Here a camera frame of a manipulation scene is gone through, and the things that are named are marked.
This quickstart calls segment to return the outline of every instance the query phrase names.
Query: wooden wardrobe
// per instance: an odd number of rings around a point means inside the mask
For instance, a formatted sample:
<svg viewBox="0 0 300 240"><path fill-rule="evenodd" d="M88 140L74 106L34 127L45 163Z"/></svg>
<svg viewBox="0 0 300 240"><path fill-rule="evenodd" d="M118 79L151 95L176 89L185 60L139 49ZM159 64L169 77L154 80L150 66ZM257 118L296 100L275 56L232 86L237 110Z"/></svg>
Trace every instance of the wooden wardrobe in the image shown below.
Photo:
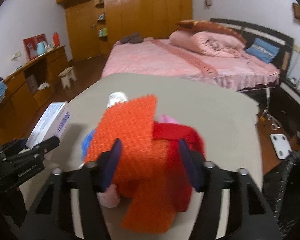
<svg viewBox="0 0 300 240"><path fill-rule="evenodd" d="M108 56L113 44L138 32L145 37L168 38L176 22L192 19L192 0L57 0L66 10L74 60ZM97 21L104 13L105 20ZM107 36L99 37L106 27Z"/></svg>

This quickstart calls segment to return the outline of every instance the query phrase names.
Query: framed picture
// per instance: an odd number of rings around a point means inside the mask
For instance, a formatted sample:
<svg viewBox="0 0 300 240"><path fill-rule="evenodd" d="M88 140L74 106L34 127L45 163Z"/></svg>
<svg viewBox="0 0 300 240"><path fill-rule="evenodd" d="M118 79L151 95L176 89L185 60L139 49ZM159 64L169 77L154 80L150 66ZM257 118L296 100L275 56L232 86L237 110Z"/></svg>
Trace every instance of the framed picture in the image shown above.
<svg viewBox="0 0 300 240"><path fill-rule="evenodd" d="M27 38L23 40L23 44L25 46L26 54L28 61L31 61L38 57L37 54L37 42L35 37Z"/></svg>
<svg viewBox="0 0 300 240"><path fill-rule="evenodd" d="M47 38L45 34L40 34L37 36L34 36L35 42L38 44L39 42L45 41L47 43Z"/></svg>

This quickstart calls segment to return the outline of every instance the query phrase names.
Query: wall socket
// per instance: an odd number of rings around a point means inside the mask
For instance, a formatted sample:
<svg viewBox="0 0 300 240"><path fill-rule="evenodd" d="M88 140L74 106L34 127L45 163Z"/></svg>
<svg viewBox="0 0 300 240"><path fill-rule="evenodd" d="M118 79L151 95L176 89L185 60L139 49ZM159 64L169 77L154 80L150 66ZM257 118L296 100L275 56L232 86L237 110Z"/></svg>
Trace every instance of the wall socket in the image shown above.
<svg viewBox="0 0 300 240"><path fill-rule="evenodd" d="M18 57L21 57L21 51L17 51L16 53L12 54L11 60L15 60Z"/></svg>
<svg viewBox="0 0 300 240"><path fill-rule="evenodd" d="M295 44L293 49L294 49L295 52L300 54L300 46Z"/></svg>

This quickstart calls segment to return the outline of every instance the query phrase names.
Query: blue pillow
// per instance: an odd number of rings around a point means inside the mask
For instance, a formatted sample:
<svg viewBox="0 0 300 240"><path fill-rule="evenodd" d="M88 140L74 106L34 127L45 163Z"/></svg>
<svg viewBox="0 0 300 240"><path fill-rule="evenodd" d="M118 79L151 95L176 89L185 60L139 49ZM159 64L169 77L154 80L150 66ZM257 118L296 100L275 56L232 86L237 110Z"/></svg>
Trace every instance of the blue pillow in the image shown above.
<svg viewBox="0 0 300 240"><path fill-rule="evenodd" d="M250 55L257 57L265 63L270 63L278 55L279 48L256 38L253 45L246 50Z"/></svg>

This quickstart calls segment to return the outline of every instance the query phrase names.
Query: nightstand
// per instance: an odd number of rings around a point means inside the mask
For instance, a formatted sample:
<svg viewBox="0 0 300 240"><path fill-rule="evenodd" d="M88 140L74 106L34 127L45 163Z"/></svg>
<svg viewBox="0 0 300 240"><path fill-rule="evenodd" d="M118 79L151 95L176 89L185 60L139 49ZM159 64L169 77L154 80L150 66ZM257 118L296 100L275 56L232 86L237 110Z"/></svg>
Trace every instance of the nightstand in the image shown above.
<svg viewBox="0 0 300 240"><path fill-rule="evenodd" d="M283 81L272 92L269 112L289 136L300 132L300 92L289 80Z"/></svg>

